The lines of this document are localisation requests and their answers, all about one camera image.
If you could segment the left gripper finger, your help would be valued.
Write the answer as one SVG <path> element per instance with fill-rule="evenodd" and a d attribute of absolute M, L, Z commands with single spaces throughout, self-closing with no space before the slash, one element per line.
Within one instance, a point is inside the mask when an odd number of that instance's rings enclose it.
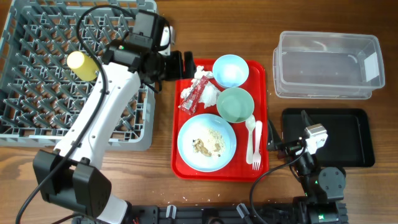
<path fill-rule="evenodd" d="M 197 67 L 193 59 L 193 53 L 184 52 L 184 59 L 185 59 L 184 61 L 185 71 L 183 73 L 183 78 L 184 79 L 194 78 Z"/>
<path fill-rule="evenodd" d="M 180 80 L 183 78 L 183 60 L 180 51 L 173 51 L 167 58 L 167 79 Z"/>

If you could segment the yellow plastic cup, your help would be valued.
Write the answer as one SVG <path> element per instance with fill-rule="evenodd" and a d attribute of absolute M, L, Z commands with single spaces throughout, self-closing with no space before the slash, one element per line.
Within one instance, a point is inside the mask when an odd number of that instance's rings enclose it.
<path fill-rule="evenodd" d="M 67 57 L 67 65 L 83 81 L 93 81 L 97 77 L 97 64 L 91 57 L 80 51 L 74 51 Z"/>

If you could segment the red snack wrapper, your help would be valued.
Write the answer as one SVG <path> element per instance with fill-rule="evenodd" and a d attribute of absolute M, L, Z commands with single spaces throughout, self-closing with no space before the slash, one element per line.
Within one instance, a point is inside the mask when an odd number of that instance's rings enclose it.
<path fill-rule="evenodd" d="M 202 76 L 200 80 L 196 81 L 187 97 L 180 104 L 182 111 L 189 115 L 193 115 L 196 112 L 198 101 L 208 82 L 209 78 L 206 76 Z"/>

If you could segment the white napkin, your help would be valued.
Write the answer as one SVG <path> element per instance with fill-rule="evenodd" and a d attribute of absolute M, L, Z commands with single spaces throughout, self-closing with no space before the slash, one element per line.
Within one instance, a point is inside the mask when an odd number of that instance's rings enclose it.
<path fill-rule="evenodd" d="M 197 66 L 196 72 L 194 74 L 194 78 L 191 80 L 191 86 L 182 90 L 180 97 L 181 99 L 185 99 L 193 88 L 197 85 L 202 77 L 207 77 L 209 79 L 208 83 L 205 85 L 205 89 L 203 90 L 201 97 L 199 99 L 199 103 L 204 104 L 204 108 L 216 105 L 216 101 L 220 95 L 220 91 L 211 81 L 214 81 L 214 76 L 211 71 L 204 70 L 204 66 Z"/>

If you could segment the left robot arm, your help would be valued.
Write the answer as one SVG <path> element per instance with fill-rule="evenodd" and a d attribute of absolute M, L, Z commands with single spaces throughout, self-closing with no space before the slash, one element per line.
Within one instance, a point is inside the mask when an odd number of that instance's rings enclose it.
<path fill-rule="evenodd" d="M 69 68 L 95 86 L 77 119 L 52 152 L 39 151 L 33 168 L 35 192 L 49 203 L 67 208 L 74 217 L 98 223 L 135 223 L 132 205 L 112 194 L 101 173 L 109 139 L 121 115 L 141 85 L 158 93 L 162 81 L 193 78 L 191 52 L 171 50 L 174 39 L 162 16 L 140 10 L 134 27 L 110 41 L 100 58 L 88 46 L 67 57 Z"/>

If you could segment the light blue bowl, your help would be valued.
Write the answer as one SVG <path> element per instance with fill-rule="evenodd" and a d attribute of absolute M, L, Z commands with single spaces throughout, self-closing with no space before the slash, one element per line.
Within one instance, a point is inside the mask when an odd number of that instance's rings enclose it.
<path fill-rule="evenodd" d="M 216 59 L 212 73 L 219 86 L 233 88 L 246 82 L 249 76 L 249 67 L 240 56 L 228 54 Z"/>

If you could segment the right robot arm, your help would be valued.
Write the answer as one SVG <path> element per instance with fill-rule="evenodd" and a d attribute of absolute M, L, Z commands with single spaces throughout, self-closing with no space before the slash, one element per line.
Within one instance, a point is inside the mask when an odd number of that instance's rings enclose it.
<path fill-rule="evenodd" d="M 337 167 L 322 167 L 315 155 L 328 138 L 327 130 L 314 123 L 306 111 L 301 119 L 305 125 L 303 134 L 287 142 L 281 140 L 272 121 L 267 122 L 268 146 L 285 160 L 290 171 L 303 188 L 305 195 L 295 197 L 291 205 L 274 209 L 274 220 L 280 223 L 344 223 L 348 218 L 345 208 L 339 206 L 344 199 L 346 174 Z"/>

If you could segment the green bowl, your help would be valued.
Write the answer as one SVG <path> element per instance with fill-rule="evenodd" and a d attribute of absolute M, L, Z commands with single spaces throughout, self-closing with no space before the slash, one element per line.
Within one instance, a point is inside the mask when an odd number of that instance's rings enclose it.
<path fill-rule="evenodd" d="M 253 114 L 254 99 L 245 89 L 233 87 L 222 91 L 216 101 L 219 115 L 229 123 L 241 123 Z"/>

